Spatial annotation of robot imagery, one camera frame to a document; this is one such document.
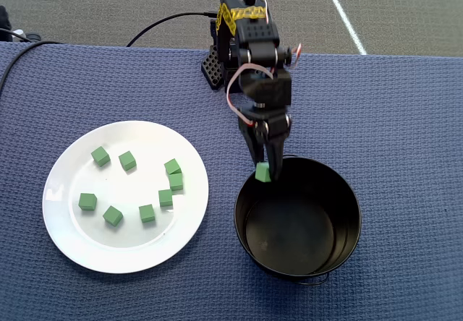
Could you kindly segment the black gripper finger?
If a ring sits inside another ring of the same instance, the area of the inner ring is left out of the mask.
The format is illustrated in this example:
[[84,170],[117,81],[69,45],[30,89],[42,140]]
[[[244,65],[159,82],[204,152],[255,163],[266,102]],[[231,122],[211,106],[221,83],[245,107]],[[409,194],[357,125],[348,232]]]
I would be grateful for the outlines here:
[[255,126],[248,125],[243,120],[238,120],[238,127],[242,136],[247,143],[248,149],[254,165],[264,161],[264,146],[263,143],[258,140],[256,135]]
[[282,170],[284,156],[284,142],[289,136],[288,132],[278,135],[264,135],[264,145],[268,156],[269,173],[272,181],[276,181]]

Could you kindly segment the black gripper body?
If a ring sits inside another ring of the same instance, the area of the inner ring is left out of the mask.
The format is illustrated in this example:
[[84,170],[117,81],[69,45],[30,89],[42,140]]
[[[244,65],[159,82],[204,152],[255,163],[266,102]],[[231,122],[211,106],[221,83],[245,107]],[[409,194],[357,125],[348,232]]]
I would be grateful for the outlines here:
[[239,129],[244,137],[257,140],[270,140],[275,137],[288,134],[292,126],[292,119],[287,107],[259,108],[257,106],[244,106],[239,112],[250,123],[239,120]]

